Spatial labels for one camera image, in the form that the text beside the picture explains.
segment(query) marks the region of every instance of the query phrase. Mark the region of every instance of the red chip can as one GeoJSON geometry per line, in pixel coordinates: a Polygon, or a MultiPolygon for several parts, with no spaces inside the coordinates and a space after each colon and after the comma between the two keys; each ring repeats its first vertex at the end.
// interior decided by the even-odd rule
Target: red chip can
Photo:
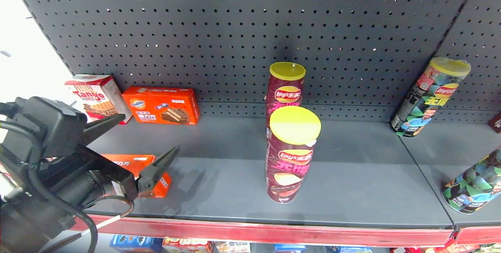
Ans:
{"type": "Polygon", "coordinates": [[[266,94],[266,132],[270,135],[270,116],[280,107],[301,105],[306,69],[292,62],[277,62],[270,66],[270,81],[266,94]]]}
{"type": "Polygon", "coordinates": [[[268,196],[274,202],[285,204],[296,197],[310,168],[320,129],[320,119],[306,108],[286,106],[272,113],[266,182],[268,196]]]}

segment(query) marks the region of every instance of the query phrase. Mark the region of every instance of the white cable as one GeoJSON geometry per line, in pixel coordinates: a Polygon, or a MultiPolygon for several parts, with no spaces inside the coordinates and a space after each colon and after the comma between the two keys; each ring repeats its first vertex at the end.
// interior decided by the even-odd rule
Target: white cable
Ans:
{"type": "MultiPolygon", "coordinates": [[[[111,217],[111,218],[107,219],[107,220],[106,220],[106,221],[104,221],[104,222],[98,223],[98,224],[96,225],[96,228],[102,228],[102,227],[104,227],[104,226],[106,226],[106,225],[108,225],[108,224],[111,224],[111,223],[113,223],[113,222],[115,222],[115,221],[118,221],[118,220],[120,220],[120,215],[116,215],[116,216],[114,216],[114,217],[111,217]]],[[[89,229],[86,229],[86,230],[84,230],[83,232],[81,232],[81,235],[82,235],[82,236],[83,236],[83,235],[86,235],[86,234],[88,234],[89,232],[91,232],[91,231],[90,231],[89,229]]]]}

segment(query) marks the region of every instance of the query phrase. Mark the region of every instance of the white wall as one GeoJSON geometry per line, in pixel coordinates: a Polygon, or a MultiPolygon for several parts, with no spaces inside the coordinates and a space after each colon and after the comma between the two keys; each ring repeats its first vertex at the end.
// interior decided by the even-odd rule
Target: white wall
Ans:
{"type": "Polygon", "coordinates": [[[0,50],[11,55],[0,54],[0,102],[40,96],[71,103],[63,84],[72,76],[30,16],[22,0],[0,0],[0,50]]]}

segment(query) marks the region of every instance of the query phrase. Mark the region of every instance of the blue snack box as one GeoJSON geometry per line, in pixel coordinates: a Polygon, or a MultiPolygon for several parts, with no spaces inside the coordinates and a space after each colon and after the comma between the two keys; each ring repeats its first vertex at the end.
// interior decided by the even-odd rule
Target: blue snack box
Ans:
{"type": "Polygon", "coordinates": [[[110,247],[120,253],[143,252],[161,253],[163,239],[156,237],[137,237],[134,235],[113,235],[110,247]]]}
{"type": "Polygon", "coordinates": [[[273,253],[302,253],[306,245],[299,244],[275,244],[273,253]]]}
{"type": "Polygon", "coordinates": [[[369,247],[357,246],[326,246],[327,253],[372,253],[369,247]]]}

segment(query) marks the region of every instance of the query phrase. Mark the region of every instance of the lower shelf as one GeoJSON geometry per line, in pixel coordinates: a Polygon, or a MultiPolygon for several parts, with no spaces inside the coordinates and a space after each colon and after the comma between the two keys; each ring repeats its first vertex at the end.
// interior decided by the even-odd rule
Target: lower shelf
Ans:
{"type": "MultiPolygon", "coordinates": [[[[265,192],[264,119],[203,117],[197,126],[131,121],[90,148],[160,155],[176,144],[181,152],[168,170],[168,197],[137,199],[131,218],[103,230],[269,243],[363,240],[384,247],[440,246],[452,234],[433,184],[387,123],[322,121],[308,175],[286,205],[265,192]]],[[[123,210],[122,203],[104,201],[89,213],[105,219],[123,210]]]]}
{"type": "Polygon", "coordinates": [[[403,139],[440,198],[454,225],[463,230],[458,243],[501,242],[501,199],[496,198],[474,214],[453,210],[442,199],[440,187],[479,162],[501,144],[501,135],[487,125],[433,123],[415,139],[403,139]]]}
{"type": "MultiPolygon", "coordinates": [[[[117,126],[90,145],[99,153],[156,154],[176,144],[165,199],[138,199],[133,217],[304,226],[440,229],[451,226],[414,160],[388,124],[322,121],[305,181],[291,203],[265,188],[265,121],[204,117],[197,126],[117,126]]],[[[115,214],[104,202],[93,214],[115,214]]]]}

